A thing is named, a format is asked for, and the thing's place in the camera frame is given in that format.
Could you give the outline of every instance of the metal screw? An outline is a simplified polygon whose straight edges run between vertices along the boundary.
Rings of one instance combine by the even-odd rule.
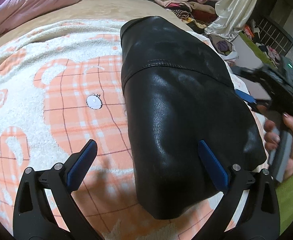
[[[239,171],[241,169],[241,166],[238,165],[238,164],[233,164],[232,168],[235,170],[235,171]]]
[[[262,173],[264,175],[269,175],[270,174],[269,170],[267,170],[267,169],[262,169]]]
[[[58,171],[62,168],[62,166],[63,166],[62,163],[57,163],[55,164],[54,169]]]
[[[26,169],[24,170],[24,172],[25,172],[26,174],[29,174],[31,171],[32,171],[32,168],[30,168],[30,167],[28,167],[28,168],[26,168]]]

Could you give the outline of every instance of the beige bedsheet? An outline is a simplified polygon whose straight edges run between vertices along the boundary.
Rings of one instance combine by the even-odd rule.
[[[185,31],[192,31],[173,12],[147,0],[82,0],[77,4],[37,17],[4,35],[0,35],[0,46],[37,27],[63,20],[114,19],[129,21],[146,16],[161,16]]]

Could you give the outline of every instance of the red cloth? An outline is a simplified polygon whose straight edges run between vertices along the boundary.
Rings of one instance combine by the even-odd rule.
[[[250,36],[254,37],[254,34],[253,34],[253,32],[251,31],[251,28],[250,28],[249,25],[246,24],[246,25],[244,26],[244,29],[248,31],[248,33],[250,34]]]
[[[200,10],[192,10],[192,15],[194,19],[202,21],[202,22],[207,22],[207,23],[214,22],[217,19],[216,14],[203,12]]]

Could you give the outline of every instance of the embroidered cartoon eye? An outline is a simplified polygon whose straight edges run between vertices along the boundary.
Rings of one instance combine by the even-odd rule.
[[[102,107],[102,101],[100,99],[100,95],[90,95],[87,98],[87,105],[91,109],[100,109]]]

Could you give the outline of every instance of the white fleece blanket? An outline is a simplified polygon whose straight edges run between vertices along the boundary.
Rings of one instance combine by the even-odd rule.
[[[190,240],[221,199],[217,194],[173,220],[155,220],[138,204],[121,90],[124,23],[62,21],[0,47],[0,221],[10,232],[25,168],[49,169],[90,138],[98,155],[72,196],[106,239]],[[204,36],[192,35],[214,49]],[[231,78],[235,88],[248,92],[240,79]],[[246,196],[228,229],[237,223]],[[48,199],[66,228],[51,194]]]

